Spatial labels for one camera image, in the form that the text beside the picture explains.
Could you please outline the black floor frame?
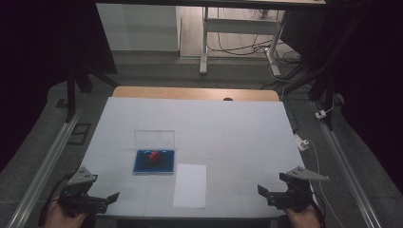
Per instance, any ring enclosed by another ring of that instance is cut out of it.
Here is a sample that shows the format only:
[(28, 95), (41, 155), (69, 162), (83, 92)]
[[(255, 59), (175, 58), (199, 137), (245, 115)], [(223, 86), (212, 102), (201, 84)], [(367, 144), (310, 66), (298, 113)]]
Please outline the black floor frame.
[(77, 123), (70, 134), (68, 144), (83, 145), (91, 127), (90, 123)]

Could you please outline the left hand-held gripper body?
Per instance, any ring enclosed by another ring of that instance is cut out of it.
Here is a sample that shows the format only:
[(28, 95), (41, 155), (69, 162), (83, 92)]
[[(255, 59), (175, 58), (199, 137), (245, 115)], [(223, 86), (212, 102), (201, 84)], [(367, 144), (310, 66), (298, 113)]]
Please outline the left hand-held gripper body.
[(95, 205), (108, 203), (107, 199), (91, 197), (87, 193), (96, 180), (97, 176), (82, 166), (67, 181), (58, 203), (70, 217), (76, 217), (81, 213), (96, 215)]

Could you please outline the black metal stand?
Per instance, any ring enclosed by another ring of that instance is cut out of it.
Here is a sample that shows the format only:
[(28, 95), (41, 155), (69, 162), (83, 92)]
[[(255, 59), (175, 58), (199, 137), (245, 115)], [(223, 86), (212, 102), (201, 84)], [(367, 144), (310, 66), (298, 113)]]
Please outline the black metal stand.
[(287, 87), (286, 92), (314, 82), (308, 97), (311, 101), (317, 101), (325, 93), (327, 113), (322, 121), (330, 129), (333, 129), (337, 62), (361, 18), (361, 13), (352, 11), (291, 11), (280, 35), (282, 41), (301, 55), (302, 64), (308, 67), (308, 75)]
[(80, 64), (73, 67), (67, 75), (67, 123), (72, 120), (76, 111), (75, 86), (78, 86), (84, 93), (91, 92), (93, 89), (93, 84), (89, 79), (90, 75), (95, 76), (113, 88), (116, 88), (120, 85), (106, 76), (100, 70), (97, 70), (88, 64)]

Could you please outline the white desk frame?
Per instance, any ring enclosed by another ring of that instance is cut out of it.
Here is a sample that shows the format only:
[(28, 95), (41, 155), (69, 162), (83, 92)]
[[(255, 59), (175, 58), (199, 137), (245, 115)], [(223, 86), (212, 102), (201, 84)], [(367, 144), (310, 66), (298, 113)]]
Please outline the white desk frame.
[(264, 50), (264, 54), (269, 63), (271, 73), (274, 76), (280, 75), (280, 70), (275, 59), (275, 51), (278, 45), (279, 37), (282, 33), (288, 11), (280, 10), (279, 18), (276, 20), (245, 20), (245, 19), (224, 19), (217, 16), (209, 17), (209, 8), (204, 7), (202, 12), (202, 43), (201, 43), (201, 61), (200, 75), (207, 72), (207, 38), (208, 34), (231, 33), (231, 34), (253, 34), (253, 35), (271, 35), (272, 43), (270, 47)]

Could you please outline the person's right hand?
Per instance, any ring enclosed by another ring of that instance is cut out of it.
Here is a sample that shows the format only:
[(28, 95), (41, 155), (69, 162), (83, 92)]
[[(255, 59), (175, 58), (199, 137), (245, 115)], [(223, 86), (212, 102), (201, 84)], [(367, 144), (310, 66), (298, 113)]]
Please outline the person's right hand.
[(293, 228), (320, 228), (317, 211), (312, 205), (299, 213), (290, 208), (284, 209), (283, 212), (287, 215)]

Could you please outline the blue ink pad case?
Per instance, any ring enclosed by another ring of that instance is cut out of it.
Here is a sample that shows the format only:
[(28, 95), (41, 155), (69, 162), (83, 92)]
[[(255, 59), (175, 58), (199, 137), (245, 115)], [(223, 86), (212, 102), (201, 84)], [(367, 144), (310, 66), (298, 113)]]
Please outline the blue ink pad case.
[[(172, 174), (175, 166), (175, 131), (174, 130), (135, 130), (136, 157), (134, 174)], [(153, 151), (160, 151), (162, 159), (151, 163), (148, 156)]]

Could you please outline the aluminium rail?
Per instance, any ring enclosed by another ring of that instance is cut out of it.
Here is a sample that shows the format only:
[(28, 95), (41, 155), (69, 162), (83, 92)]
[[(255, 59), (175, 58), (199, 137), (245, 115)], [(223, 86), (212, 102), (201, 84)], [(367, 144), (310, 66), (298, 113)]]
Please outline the aluminium rail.
[(43, 162), (32, 179), (27, 191), (22, 197), (20, 203), (15, 209), (6, 228), (24, 228), (28, 218), (39, 199), (46, 183), (52, 173), (54, 166), (58, 162), (67, 140), (77, 124), (80, 116), (83, 113), (81, 107), (76, 108), (76, 112), (72, 115), (68, 123), (63, 123), (61, 130), (56, 135), (56, 138), (48, 150)]
[(337, 170), (349, 187), (350, 194), (355, 200), (355, 206), (359, 210), (363, 220), (366, 223), (366, 226), (368, 228), (382, 228), (380, 219), (378, 218), (366, 192), (361, 187), (359, 179), (355, 174), (355, 171), (348, 158), (346, 157), (336, 134), (324, 122), (325, 117), (318, 117), (320, 113), (325, 114), (326, 112), (330, 112), (331, 109), (327, 110), (326, 112), (324, 110), (318, 110), (314, 102), (311, 102), (311, 106), (316, 114), (315, 120), (320, 125), (320, 129), (322, 130), (326, 142), (332, 151), (334, 160), (337, 164)]

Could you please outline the wooden table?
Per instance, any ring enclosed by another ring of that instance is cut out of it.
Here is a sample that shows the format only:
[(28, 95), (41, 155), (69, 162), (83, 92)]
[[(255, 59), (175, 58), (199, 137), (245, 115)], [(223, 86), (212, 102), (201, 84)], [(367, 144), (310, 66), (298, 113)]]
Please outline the wooden table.
[(209, 101), (278, 102), (274, 90), (189, 88), (155, 86), (118, 86), (114, 98), (181, 99)]

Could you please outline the white paper sheet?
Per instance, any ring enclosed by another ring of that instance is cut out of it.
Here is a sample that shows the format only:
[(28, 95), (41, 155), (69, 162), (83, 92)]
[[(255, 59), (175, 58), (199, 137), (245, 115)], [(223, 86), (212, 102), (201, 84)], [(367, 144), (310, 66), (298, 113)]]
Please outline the white paper sheet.
[(206, 206), (206, 166), (179, 163), (173, 206), (202, 209)]

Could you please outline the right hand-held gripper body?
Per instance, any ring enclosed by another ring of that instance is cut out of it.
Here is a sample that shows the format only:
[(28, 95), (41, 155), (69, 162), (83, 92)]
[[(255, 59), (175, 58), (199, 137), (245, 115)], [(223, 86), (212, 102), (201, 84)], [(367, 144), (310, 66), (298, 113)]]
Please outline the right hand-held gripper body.
[(279, 179), (287, 185), (285, 192), (270, 192), (269, 197), (277, 197), (279, 209), (303, 211), (313, 201), (310, 181), (328, 181), (328, 176), (320, 175), (303, 167), (296, 167), (286, 173), (280, 173)]

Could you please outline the person's left hand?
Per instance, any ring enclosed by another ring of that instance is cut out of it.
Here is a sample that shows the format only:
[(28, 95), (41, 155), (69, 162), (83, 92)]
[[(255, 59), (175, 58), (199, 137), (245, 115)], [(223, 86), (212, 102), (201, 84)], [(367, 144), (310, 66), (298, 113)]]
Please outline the person's left hand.
[(45, 213), (45, 222), (42, 228), (81, 228), (87, 213), (81, 213), (76, 217), (70, 217), (58, 203), (55, 197), (49, 204)]

